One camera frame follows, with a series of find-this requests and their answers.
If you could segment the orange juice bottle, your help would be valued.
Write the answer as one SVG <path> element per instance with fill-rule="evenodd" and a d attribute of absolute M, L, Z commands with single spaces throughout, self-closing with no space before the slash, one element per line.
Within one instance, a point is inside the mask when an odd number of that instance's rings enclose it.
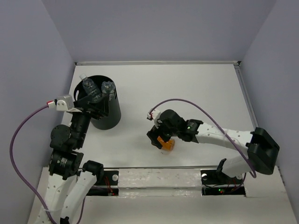
<path fill-rule="evenodd" d="M 157 138 L 157 140 L 159 141 L 159 143 L 162 145 L 162 150 L 164 151 L 172 151 L 174 149 L 175 146 L 175 140 L 174 139 L 169 139 L 169 141 L 165 142 L 163 141 L 163 139 L 159 136 Z"/>

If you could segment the clear unlabelled plastic bottle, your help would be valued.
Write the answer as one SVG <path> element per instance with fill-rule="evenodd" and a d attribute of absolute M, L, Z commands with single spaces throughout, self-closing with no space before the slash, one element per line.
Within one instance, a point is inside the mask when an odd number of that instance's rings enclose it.
<path fill-rule="evenodd" d="M 101 101 L 101 92 L 96 83 L 85 74 L 81 74 L 79 77 L 82 81 L 83 89 L 91 97 L 91 102 L 99 103 Z"/>

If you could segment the clear bottle black cap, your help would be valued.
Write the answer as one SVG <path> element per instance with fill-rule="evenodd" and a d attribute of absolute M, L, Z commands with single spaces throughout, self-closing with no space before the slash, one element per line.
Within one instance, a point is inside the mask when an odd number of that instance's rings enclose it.
<path fill-rule="evenodd" d="M 115 94 L 115 83 L 112 81 L 104 81 L 101 84 L 101 91 L 102 91 L 102 96 L 109 96 L 109 100 L 111 101 L 112 98 L 114 97 Z"/>

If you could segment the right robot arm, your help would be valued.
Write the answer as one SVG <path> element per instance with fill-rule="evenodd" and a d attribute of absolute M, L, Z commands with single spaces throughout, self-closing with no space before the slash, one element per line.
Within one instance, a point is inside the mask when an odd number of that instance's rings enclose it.
<path fill-rule="evenodd" d="M 185 142 L 211 144 L 237 151 L 238 156 L 219 162 L 215 171 L 218 182 L 226 183 L 248 172 L 263 175 L 274 172 L 280 147 L 263 128 L 257 127 L 254 131 L 220 129 L 201 120 L 184 120 L 171 109 L 164 112 L 154 109 L 148 112 L 147 119 L 154 122 L 147 136 L 151 144 L 159 149 L 164 149 L 165 144 L 177 137 Z"/>

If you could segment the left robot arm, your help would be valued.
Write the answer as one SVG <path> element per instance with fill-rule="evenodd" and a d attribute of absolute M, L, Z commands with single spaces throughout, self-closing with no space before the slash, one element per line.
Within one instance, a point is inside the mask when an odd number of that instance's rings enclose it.
<path fill-rule="evenodd" d="M 47 105 L 70 113 L 72 118 L 69 125 L 60 124 L 51 131 L 48 186 L 36 223 L 70 224 L 89 189 L 103 180 L 101 163 L 87 161 L 79 168 L 84 157 L 79 149 L 83 147 L 91 119 L 109 115 L 108 97 L 100 97 L 94 103 L 91 96 L 74 101 L 71 95 L 65 95 Z"/>

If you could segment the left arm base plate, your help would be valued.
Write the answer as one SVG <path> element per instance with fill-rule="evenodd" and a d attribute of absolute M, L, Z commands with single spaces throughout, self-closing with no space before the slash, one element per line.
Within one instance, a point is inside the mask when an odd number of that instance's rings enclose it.
<path fill-rule="evenodd" d="M 105 169 L 102 179 L 89 189 L 87 196 L 118 196 L 118 180 L 118 169 Z"/>

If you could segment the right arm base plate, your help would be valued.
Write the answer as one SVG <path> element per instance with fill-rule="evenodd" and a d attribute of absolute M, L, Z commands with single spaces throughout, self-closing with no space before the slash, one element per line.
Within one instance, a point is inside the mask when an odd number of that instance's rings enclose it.
<path fill-rule="evenodd" d="M 246 196 L 243 178 L 218 175 L 214 169 L 200 171 L 203 196 Z"/>

